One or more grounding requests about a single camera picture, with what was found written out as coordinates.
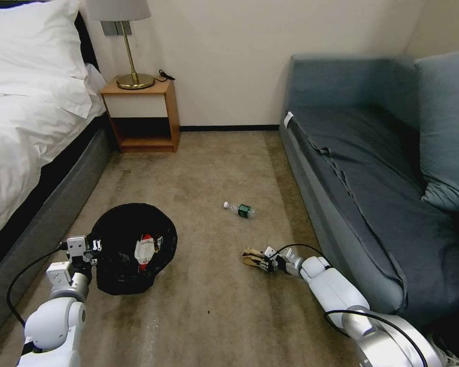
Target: green bottle label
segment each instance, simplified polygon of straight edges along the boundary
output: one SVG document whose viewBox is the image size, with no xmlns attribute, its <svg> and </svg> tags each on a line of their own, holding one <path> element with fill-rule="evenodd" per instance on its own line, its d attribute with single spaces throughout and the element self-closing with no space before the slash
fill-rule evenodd
<svg viewBox="0 0 459 367">
<path fill-rule="evenodd" d="M 248 212 L 250 211 L 250 207 L 248 205 L 241 204 L 238 207 L 238 215 L 243 218 L 248 218 Z"/>
</svg>

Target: cable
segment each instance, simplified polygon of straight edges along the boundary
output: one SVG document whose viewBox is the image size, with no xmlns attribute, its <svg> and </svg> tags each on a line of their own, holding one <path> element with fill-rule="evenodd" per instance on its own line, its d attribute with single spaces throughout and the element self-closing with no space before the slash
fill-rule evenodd
<svg viewBox="0 0 459 367">
<path fill-rule="evenodd" d="M 333 310 L 333 311 L 328 311 L 328 312 L 325 312 L 323 314 L 323 317 L 325 318 L 325 320 L 331 324 L 333 326 L 333 328 L 337 331 L 339 331 L 341 334 L 344 334 L 344 332 L 338 327 L 336 326 L 331 320 L 330 318 L 328 317 L 329 315 L 333 314 L 333 313 L 349 313 L 349 314 L 355 314 L 355 315 L 359 315 L 359 316 L 365 316 L 365 317 L 369 317 L 371 319 L 374 319 L 374 320 L 378 320 L 378 321 L 381 321 L 382 323 L 385 323 L 386 325 L 389 325 L 391 326 L 393 329 L 395 329 L 397 332 L 399 332 L 401 335 L 404 336 L 404 338 L 406 340 L 408 340 L 408 342 L 412 345 L 412 347 L 415 349 L 415 351 L 418 353 L 418 356 L 420 357 L 420 359 L 422 360 L 422 365 L 423 367 L 428 367 L 428 364 L 427 364 L 427 360 L 425 359 L 425 356 L 423 355 L 422 351 L 420 350 L 420 348 L 418 347 L 418 345 L 413 341 L 413 339 L 408 335 L 406 334 L 399 326 L 393 324 L 391 321 L 388 321 L 384 318 L 382 318 L 381 316 L 376 316 L 374 314 L 371 314 L 371 313 L 364 313 L 364 312 L 359 312 L 359 311 L 353 311 L 353 310 Z"/>
<path fill-rule="evenodd" d="M 25 326 L 26 326 L 26 322 L 24 321 L 24 319 L 22 318 L 22 316 L 19 314 L 19 312 L 17 311 L 17 309 L 14 307 L 14 305 L 12 304 L 12 300 L 11 300 L 12 289 L 14 288 L 15 283 L 19 280 L 19 278 L 22 276 L 23 273 L 25 273 L 28 269 L 30 269 L 32 266 L 34 266 L 35 264 L 37 264 L 37 263 L 40 262 L 41 260 L 47 258 L 48 256 L 53 255 L 55 252 L 58 252 L 58 251 L 60 251 L 60 250 L 66 250 L 65 244 L 66 244 L 66 242 L 60 243 L 60 246 L 59 246 L 58 248 L 56 248 L 55 250 L 53 250 L 53 251 L 51 251 L 51 252 L 48 252 L 46 255 L 41 256 L 41 257 L 38 258 L 37 260 L 34 260 L 32 263 L 30 263 L 30 264 L 27 265 L 25 268 L 23 268 L 23 269 L 15 276 L 15 278 L 12 280 L 12 282 L 10 283 L 9 288 L 7 289 L 7 294 L 5 295 L 5 300 L 6 300 L 6 302 L 7 302 L 7 306 L 9 307 L 10 311 L 13 313 L 13 315 L 15 316 L 15 318 L 22 324 L 22 327 L 25 327 Z"/>
<path fill-rule="evenodd" d="M 162 82 L 162 83 L 163 83 L 163 82 L 166 82 L 167 80 L 175 80 L 174 77 L 168 75 L 168 74 L 167 74 L 165 71 L 163 71 L 162 69 L 158 70 L 158 73 L 160 74 L 160 76 L 162 76 L 162 77 L 165 78 L 164 80 L 160 80 L 160 79 L 154 77 L 154 79 L 157 80 L 157 81 L 159 81 L 159 82 Z"/>
<path fill-rule="evenodd" d="M 315 251 L 316 253 L 318 253 L 321 257 L 323 257 L 329 264 L 330 266 L 332 266 L 332 263 L 330 260 L 328 260 L 326 258 L 326 256 L 323 254 L 323 252 L 321 252 L 320 250 L 318 250 L 317 248 L 313 247 L 313 246 L 310 246 L 310 245 L 305 245 L 305 244 L 290 244 L 290 245 L 285 245 L 284 247 L 281 247 L 280 249 L 278 249 L 275 254 L 273 254 L 272 256 L 270 257 L 267 257 L 265 256 L 268 260 L 270 260 L 271 257 L 273 257 L 274 255 L 276 254 L 279 254 L 281 253 L 282 251 L 284 251 L 285 249 L 289 248 L 289 247 L 307 247 L 313 251 Z"/>
</svg>

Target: white duvet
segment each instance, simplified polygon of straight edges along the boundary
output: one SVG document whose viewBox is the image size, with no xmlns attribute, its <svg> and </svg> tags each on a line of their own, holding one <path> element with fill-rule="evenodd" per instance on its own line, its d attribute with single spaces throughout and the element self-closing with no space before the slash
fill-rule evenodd
<svg viewBox="0 0 459 367">
<path fill-rule="evenodd" d="M 104 80 L 91 65 L 88 71 L 86 114 L 67 111 L 64 100 L 0 93 L 0 230 L 37 185 L 41 167 L 105 111 L 98 95 Z"/>
</svg>

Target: gray sofa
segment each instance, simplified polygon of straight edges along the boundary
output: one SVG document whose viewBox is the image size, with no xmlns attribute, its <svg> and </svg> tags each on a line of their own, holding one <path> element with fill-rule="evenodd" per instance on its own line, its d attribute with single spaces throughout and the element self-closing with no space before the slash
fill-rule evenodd
<svg viewBox="0 0 459 367">
<path fill-rule="evenodd" d="M 420 200 L 408 57 L 291 59 L 280 135 L 321 248 L 374 311 L 417 327 L 459 308 L 453 215 Z"/>
</svg>

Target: beige carpet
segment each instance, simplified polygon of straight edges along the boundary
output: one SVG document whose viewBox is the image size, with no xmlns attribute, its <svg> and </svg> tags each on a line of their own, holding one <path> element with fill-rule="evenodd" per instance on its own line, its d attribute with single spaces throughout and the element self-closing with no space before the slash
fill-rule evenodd
<svg viewBox="0 0 459 367">
<path fill-rule="evenodd" d="M 257 218 L 224 210 L 225 200 L 251 205 Z M 92 283 L 83 366 L 356 365 L 351 342 L 323 320 L 304 281 L 241 263 L 247 246 L 317 245 L 277 132 L 184 133 L 176 154 L 113 154 L 69 234 L 88 233 L 127 202 L 168 215 L 177 252 L 142 295 L 109 296 Z M 20 312 L 28 316 L 48 292 L 40 274 Z M 15 365 L 21 344 L 10 317 L 0 367 Z"/>
</svg>

